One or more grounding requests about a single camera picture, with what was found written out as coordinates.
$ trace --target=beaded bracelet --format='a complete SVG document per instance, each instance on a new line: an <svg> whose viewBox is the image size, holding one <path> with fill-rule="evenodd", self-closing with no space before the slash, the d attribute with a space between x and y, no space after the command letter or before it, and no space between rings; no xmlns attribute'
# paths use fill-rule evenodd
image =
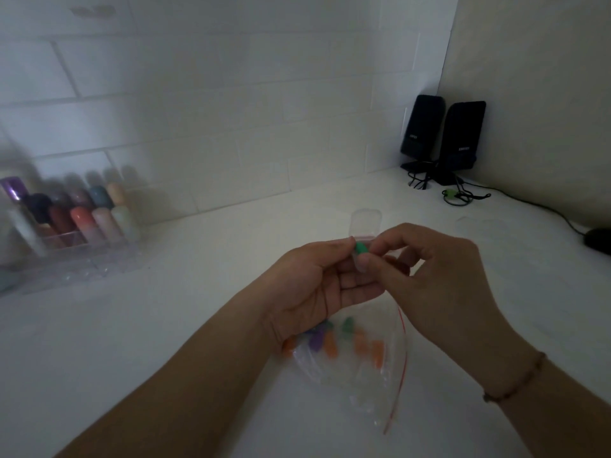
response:
<svg viewBox="0 0 611 458"><path fill-rule="evenodd" d="M537 374L541 371L541 367L543 366L544 360L547 358L547 355L543 352L539 352L539 357L537 358L537 362L533 369L531 369L526 376L523 377L522 381L520 381L513 389L511 389L508 393L501 395L500 397L493 397L492 395L484 392L484 401L500 403L504 400L507 400L513 397L515 394L520 392L523 388L531 383L531 381L535 378Z"/></svg>

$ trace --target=fingernail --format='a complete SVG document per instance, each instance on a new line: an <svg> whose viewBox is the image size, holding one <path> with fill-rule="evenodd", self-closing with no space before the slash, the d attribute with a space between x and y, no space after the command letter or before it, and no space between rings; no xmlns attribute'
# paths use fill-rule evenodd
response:
<svg viewBox="0 0 611 458"><path fill-rule="evenodd" d="M356 264L360 268L366 270L367 269L367 265L369 264L369 256L370 256L369 253L363 253L363 254L357 255L357 257L356 257Z"/></svg>

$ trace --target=plastic bag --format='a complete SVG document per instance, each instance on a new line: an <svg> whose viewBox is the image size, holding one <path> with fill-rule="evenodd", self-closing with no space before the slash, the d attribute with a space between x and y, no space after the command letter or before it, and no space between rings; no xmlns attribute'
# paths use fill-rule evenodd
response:
<svg viewBox="0 0 611 458"><path fill-rule="evenodd" d="M284 353L312 381L345 392L386 434L408 360L403 316L389 295L339 311L287 341Z"/></svg>

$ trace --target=computer mouse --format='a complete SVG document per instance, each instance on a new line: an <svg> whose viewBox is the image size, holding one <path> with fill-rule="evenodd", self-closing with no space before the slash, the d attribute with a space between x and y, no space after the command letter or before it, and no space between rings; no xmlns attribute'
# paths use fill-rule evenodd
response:
<svg viewBox="0 0 611 458"><path fill-rule="evenodd" d="M594 250L611 255L611 228L595 228L584 235L584 244Z"/></svg>

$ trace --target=black speaker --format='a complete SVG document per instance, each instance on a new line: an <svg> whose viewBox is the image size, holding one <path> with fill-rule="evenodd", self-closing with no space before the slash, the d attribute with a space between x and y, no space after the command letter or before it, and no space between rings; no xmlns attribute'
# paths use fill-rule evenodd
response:
<svg viewBox="0 0 611 458"><path fill-rule="evenodd" d="M450 106L439 152L439 171L472 169L477 157L486 101L457 102Z"/></svg>
<svg viewBox="0 0 611 458"><path fill-rule="evenodd" d="M446 102L441 96L418 95L405 130L401 152L417 161L429 161L445 112Z"/></svg>

